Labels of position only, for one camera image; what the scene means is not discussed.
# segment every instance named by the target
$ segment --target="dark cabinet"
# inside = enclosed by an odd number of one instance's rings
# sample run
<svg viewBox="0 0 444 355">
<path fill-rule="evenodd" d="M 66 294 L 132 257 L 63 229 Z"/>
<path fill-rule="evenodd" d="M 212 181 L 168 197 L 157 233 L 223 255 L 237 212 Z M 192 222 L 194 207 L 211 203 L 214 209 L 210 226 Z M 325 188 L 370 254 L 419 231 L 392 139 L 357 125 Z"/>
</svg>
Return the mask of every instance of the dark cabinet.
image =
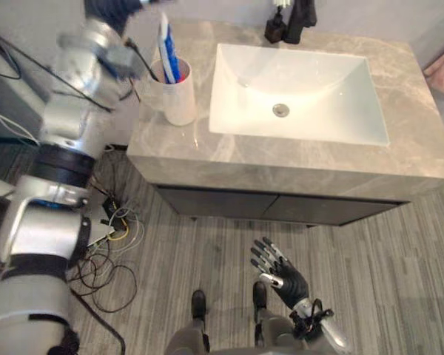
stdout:
<svg viewBox="0 0 444 355">
<path fill-rule="evenodd" d="M 267 220 L 340 226 L 392 209 L 398 203 L 338 199 L 335 197 L 280 196 L 263 214 Z"/>
<path fill-rule="evenodd" d="M 271 194 L 163 186 L 158 191 L 179 214 L 188 216 L 259 219 L 277 198 Z"/>
<path fill-rule="evenodd" d="M 180 186 L 158 186 L 179 214 L 280 220 L 341 226 L 399 206 L 403 202 L 349 197 L 279 195 Z"/>
</svg>

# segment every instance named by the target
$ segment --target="robotic hand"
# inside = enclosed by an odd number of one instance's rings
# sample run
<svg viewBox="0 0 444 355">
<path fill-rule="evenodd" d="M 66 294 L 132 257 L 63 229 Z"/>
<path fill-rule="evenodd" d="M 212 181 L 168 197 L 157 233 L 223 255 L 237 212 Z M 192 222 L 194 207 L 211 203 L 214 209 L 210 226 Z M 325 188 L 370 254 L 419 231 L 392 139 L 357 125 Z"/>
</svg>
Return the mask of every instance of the robotic hand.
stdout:
<svg viewBox="0 0 444 355">
<path fill-rule="evenodd" d="M 309 299 L 308 283 L 281 250 L 267 237 L 263 238 L 263 243 L 256 240 L 250 250 L 255 256 L 250 261 L 261 272 L 259 278 L 270 284 L 285 305 L 298 316 L 304 319 L 314 317 L 315 307 Z M 347 337 L 336 326 L 332 315 L 331 312 L 324 312 L 326 317 L 320 320 L 323 335 L 338 354 L 350 354 L 352 348 Z"/>
</svg>

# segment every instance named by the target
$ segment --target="black cylinder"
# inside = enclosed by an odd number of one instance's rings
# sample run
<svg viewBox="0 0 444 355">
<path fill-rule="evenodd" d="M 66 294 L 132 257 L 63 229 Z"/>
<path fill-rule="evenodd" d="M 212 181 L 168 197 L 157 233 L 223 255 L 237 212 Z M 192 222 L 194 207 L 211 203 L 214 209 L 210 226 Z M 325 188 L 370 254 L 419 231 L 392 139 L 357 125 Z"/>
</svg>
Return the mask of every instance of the black cylinder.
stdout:
<svg viewBox="0 0 444 355">
<path fill-rule="evenodd" d="M 37 178 L 86 187 L 93 173 L 95 159 L 72 150 L 43 144 L 30 175 Z"/>
</svg>

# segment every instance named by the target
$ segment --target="black bottle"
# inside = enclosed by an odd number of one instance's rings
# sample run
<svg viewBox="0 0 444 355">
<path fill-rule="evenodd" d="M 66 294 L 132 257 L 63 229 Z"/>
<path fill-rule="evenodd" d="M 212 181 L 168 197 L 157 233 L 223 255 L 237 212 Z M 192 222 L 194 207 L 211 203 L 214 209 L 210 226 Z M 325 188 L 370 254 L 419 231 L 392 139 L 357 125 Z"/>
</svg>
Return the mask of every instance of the black bottle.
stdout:
<svg viewBox="0 0 444 355">
<path fill-rule="evenodd" d="M 283 15 L 281 15 L 282 9 L 281 6 L 278 6 L 275 17 L 266 22 L 265 37 L 270 43 L 276 43 L 283 39 L 286 24 L 283 22 Z"/>
</svg>

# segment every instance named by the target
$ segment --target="robot finger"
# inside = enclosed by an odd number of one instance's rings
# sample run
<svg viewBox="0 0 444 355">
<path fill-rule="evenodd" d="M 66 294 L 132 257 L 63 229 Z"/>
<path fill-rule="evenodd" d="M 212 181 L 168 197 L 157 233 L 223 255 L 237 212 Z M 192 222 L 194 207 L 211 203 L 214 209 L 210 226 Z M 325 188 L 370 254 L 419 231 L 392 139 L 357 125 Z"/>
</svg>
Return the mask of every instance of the robot finger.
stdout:
<svg viewBox="0 0 444 355">
<path fill-rule="evenodd" d="M 250 251 L 257 257 L 258 260 L 262 262 L 262 264 L 265 265 L 268 269 L 271 269 L 274 267 L 273 263 L 271 263 L 263 252 L 260 252 L 258 249 L 251 247 Z"/>
<path fill-rule="evenodd" d="M 270 263 L 273 264 L 278 259 L 276 258 L 275 253 L 270 249 L 270 247 L 263 244 L 261 241 L 256 240 L 254 241 L 255 246 L 257 246 L 263 254 L 269 259 Z"/>
<path fill-rule="evenodd" d="M 262 274 L 269 273 L 269 270 L 266 270 L 264 266 L 262 266 L 257 260 L 250 259 L 250 262 L 252 265 L 257 268 L 258 271 L 260 271 Z"/>
<path fill-rule="evenodd" d="M 288 261 L 288 258 L 284 256 L 281 250 L 270 239 L 263 237 L 263 241 L 270 247 L 271 250 L 273 250 L 277 260 L 283 258 L 284 260 Z"/>
</svg>

